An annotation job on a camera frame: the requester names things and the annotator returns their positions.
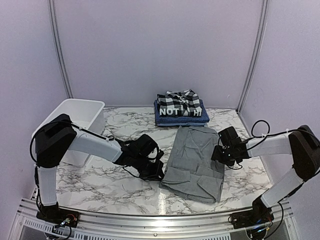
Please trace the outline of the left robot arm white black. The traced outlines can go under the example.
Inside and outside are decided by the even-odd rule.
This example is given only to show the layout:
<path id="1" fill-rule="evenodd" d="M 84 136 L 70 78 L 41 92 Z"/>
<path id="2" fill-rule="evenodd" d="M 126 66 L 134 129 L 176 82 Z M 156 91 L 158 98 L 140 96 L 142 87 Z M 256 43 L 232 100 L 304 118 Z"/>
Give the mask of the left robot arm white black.
<path id="1" fill-rule="evenodd" d="M 164 152 L 149 135 L 127 141 L 112 135 L 104 137 L 81 128 L 69 115 L 62 113 L 41 126 L 29 146 L 31 159 L 35 162 L 37 207 L 53 223 L 60 222 L 64 216 L 57 200 L 56 176 L 68 151 L 100 157 L 124 168 L 132 167 L 144 181 L 161 181 L 165 176 L 161 161 Z"/>

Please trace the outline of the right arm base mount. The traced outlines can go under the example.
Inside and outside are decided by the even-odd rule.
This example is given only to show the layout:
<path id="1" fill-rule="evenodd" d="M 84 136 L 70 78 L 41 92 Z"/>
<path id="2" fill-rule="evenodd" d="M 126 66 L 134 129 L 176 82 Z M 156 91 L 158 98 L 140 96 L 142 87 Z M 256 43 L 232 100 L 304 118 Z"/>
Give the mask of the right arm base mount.
<path id="1" fill-rule="evenodd" d="M 232 213 L 228 218 L 228 222 L 233 225 L 234 229 L 270 223 L 273 220 L 272 208 L 266 207 L 261 200 L 261 196 L 252 202 L 251 210 Z"/>

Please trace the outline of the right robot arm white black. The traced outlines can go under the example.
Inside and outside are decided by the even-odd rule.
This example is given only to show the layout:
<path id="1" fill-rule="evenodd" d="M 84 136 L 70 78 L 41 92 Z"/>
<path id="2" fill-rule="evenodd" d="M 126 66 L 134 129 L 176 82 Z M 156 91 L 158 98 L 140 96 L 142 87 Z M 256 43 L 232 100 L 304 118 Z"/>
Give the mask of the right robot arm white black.
<path id="1" fill-rule="evenodd" d="M 241 139 L 234 127 L 218 133 L 218 143 L 211 159 L 232 167 L 243 160 L 265 156 L 291 156 L 291 168 L 259 196 L 248 212 L 247 219 L 258 224 L 267 216 L 267 210 L 296 192 L 320 170 L 320 140 L 308 125 L 282 132 Z"/>

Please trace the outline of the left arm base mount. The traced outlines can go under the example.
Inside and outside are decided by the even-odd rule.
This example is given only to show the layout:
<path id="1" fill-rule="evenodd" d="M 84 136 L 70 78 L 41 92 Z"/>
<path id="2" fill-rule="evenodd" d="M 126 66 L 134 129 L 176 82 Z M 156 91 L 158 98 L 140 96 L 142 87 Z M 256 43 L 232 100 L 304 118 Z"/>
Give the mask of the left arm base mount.
<path id="1" fill-rule="evenodd" d="M 58 227 L 69 226 L 75 228 L 78 225 L 80 213 L 69 209 L 60 208 L 56 203 L 51 206 L 37 205 L 36 217 L 40 220 L 55 224 Z"/>

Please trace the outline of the white plastic bin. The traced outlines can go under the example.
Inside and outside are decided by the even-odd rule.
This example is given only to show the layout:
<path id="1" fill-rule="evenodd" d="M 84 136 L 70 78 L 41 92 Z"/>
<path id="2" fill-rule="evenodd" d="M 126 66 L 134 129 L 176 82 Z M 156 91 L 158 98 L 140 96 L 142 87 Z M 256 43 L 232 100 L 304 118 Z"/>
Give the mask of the white plastic bin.
<path id="1" fill-rule="evenodd" d="M 62 101 L 31 135 L 30 150 L 37 165 L 43 168 L 61 162 L 77 167 L 85 165 L 90 154 L 72 148 L 81 134 L 101 140 L 104 130 L 103 108 L 99 100 L 69 98 Z"/>

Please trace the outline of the grey long sleeve shirt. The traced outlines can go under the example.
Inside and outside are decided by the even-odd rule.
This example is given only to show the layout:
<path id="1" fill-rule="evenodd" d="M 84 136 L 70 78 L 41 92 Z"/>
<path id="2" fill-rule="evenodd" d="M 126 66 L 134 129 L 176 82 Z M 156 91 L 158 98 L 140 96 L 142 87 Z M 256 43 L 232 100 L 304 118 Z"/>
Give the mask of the grey long sleeve shirt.
<path id="1" fill-rule="evenodd" d="M 181 126 L 159 187 L 188 200 L 214 204 L 221 200 L 225 166 L 212 160 L 218 133 L 205 126 Z"/>

